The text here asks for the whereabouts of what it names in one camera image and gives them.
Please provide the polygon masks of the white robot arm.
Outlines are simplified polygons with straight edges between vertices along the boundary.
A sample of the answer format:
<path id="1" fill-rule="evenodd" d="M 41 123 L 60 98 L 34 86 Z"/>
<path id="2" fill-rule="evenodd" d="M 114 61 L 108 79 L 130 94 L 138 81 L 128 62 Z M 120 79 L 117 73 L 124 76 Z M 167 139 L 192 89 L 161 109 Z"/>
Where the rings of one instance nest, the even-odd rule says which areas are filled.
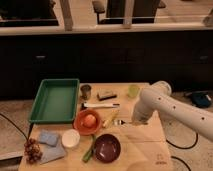
<path id="1" fill-rule="evenodd" d="M 157 110 L 174 117 L 213 142 L 213 113 L 180 102 L 172 98 L 171 93 L 171 86 L 166 81 L 158 81 L 143 88 L 134 106 L 132 121 L 147 124 Z"/>

